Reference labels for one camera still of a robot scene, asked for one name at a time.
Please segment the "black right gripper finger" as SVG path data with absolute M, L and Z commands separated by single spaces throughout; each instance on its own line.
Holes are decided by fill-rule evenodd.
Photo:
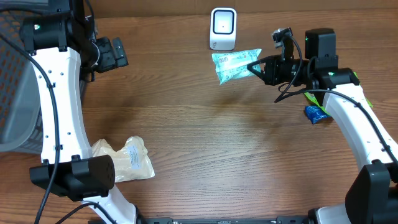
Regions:
M 256 60 L 255 62 L 251 62 L 251 63 L 247 64 L 247 67 L 253 67 L 255 65 L 266 63 L 268 60 L 272 60 L 273 58 L 274 57 L 272 55 L 268 56 L 268 57 L 261 58 L 259 60 Z
M 247 65 L 247 69 L 253 73 L 255 76 L 260 78 L 263 82 L 266 82 L 265 71 L 261 68 L 259 64 L 257 65 Z

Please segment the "teal wet wipes pack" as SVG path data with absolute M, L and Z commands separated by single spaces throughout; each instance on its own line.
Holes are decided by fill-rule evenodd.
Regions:
M 254 76 L 247 69 L 249 63 L 257 61 L 262 49 L 243 50 L 239 52 L 212 54 L 215 63 L 215 72 L 220 84 L 230 80 Z

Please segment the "green clear snack bag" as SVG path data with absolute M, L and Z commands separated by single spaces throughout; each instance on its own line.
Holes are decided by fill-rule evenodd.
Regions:
M 304 95 L 306 96 L 306 98 L 307 98 L 310 102 L 312 102 L 313 104 L 317 105 L 323 112 L 325 112 L 326 114 L 328 114 L 327 110 L 326 110 L 323 106 L 320 106 L 320 104 L 319 104 L 319 102 L 317 101 L 317 99 L 315 98 L 315 95 L 314 95 L 314 94 L 312 94 L 312 93 L 304 93 Z M 373 108 L 372 103 L 371 103 L 367 98 L 365 98 L 365 99 L 366 99 L 366 101 L 368 102 L 368 105 L 369 105 L 371 108 Z

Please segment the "blue snack bar wrapper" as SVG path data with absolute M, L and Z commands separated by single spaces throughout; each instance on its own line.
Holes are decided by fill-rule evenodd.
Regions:
M 306 106 L 304 109 L 304 113 L 307 118 L 311 121 L 312 124 L 316 124 L 321 120 L 327 119 L 330 117 L 327 113 L 325 113 L 319 106 L 310 105 Z

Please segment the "beige clear plastic bag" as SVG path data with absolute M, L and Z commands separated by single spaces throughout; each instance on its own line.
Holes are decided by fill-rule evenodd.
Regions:
M 115 168 L 115 182 L 144 180 L 155 176 L 144 140 L 131 136 L 123 148 L 115 151 L 105 139 L 100 139 L 91 147 L 93 156 L 111 156 Z

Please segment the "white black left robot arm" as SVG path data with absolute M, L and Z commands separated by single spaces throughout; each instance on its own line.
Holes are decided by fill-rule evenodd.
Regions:
M 41 164 L 30 180 L 46 194 L 89 207 L 106 223 L 139 223 L 137 208 L 115 184 L 110 156 L 94 156 L 86 136 L 79 82 L 128 64 L 119 39 L 97 38 L 88 1 L 50 1 L 24 19 L 23 54 L 34 66 L 43 124 Z

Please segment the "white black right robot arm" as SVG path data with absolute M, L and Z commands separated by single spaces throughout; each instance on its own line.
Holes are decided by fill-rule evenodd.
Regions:
M 248 70 L 266 85 L 303 85 L 276 100 L 313 94 L 337 123 L 359 169 L 341 205 L 313 208 L 302 223 L 397 223 L 397 143 L 369 106 L 354 71 L 339 68 L 335 31 L 307 30 L 304 50 L 290 28 L 275 30 L 272 38 L 281 53 L 249 63 Z

